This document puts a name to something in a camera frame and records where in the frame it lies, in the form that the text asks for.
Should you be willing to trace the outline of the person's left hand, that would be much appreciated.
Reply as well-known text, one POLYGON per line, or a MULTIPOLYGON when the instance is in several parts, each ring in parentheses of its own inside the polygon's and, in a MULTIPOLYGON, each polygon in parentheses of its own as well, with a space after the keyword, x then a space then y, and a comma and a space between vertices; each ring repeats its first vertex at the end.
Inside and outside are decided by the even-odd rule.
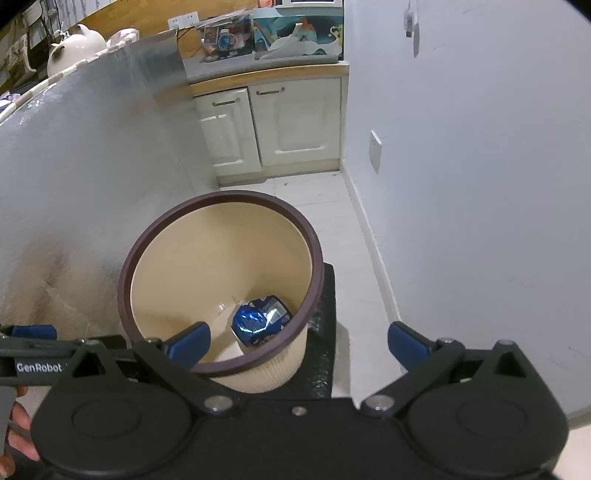
POLYGON ((27 393, 26 387, 1 387, 1 478, 7 479, 16 471, 16 463, 8 448, 27 459, 39 461, 40 456, 31 439, 31 417, 18 401, 27 393))

